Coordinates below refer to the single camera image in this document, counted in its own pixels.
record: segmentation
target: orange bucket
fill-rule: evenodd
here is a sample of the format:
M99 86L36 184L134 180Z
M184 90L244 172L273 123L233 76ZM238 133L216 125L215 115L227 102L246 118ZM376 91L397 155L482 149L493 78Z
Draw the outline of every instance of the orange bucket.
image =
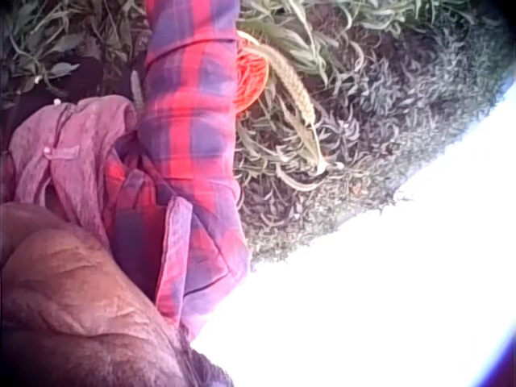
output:
M238 72L238 89L235 97L236 112L240 113L252 105L264 92L268 80L268 62L256 54L243 50L248 44L253 44L239 33L239 50L236 60Z

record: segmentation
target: wheat ear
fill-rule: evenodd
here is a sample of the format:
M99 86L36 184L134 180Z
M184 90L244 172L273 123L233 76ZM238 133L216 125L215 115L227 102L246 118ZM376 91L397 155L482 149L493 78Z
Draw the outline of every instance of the wheat ear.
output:
M315 108L310 100L310 95L305 85L296 73L295 68L276 49L261 44L259 46L247 46L247 52L265 58L280 78L281 83L287 89L294 103L301 111L306 125L315 124Z

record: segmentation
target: overexposed sky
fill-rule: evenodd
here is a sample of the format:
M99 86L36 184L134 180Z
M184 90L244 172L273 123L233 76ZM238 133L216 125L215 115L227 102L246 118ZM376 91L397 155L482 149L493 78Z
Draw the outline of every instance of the overexposed sky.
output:
M516 85L398 192L262 264L194 346L235 385L473 387L516 329Z

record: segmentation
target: plaid shirt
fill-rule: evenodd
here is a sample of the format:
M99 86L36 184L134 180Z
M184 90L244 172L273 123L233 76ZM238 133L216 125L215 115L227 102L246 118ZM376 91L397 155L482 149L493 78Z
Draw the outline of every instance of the plaid shirt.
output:
M247 275L236 203L238 0L147 0L147 105L105 163L114 258L194 338Z

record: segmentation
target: grass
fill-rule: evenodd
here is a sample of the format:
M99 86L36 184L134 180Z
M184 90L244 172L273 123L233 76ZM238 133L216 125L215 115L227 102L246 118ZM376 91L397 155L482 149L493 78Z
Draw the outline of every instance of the grass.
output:
M36 77L52 86L73 71L56 64L88 35L110 64L99 90L107 94L148 38L134 0L25 0L2 17L3 106ZM238 28L302 79L319 146L299 102L271 73L237 120L240 214L258 260L280 259L355 213L392 203L407 176L493 106L512 61L499 15L465 0L245 1Z

